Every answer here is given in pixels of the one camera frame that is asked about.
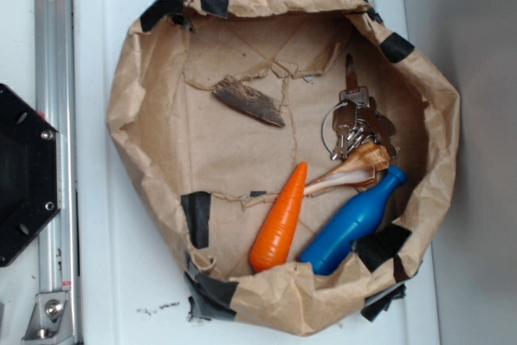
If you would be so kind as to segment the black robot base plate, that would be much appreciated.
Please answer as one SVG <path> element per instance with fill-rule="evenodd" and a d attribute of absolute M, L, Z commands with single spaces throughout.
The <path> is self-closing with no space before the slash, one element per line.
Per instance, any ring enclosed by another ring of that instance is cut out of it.
<path fill-rule="evenodd" d="M 1 266 L 10 266 L 60 210 L 57 130 L 1 85 Z"/>

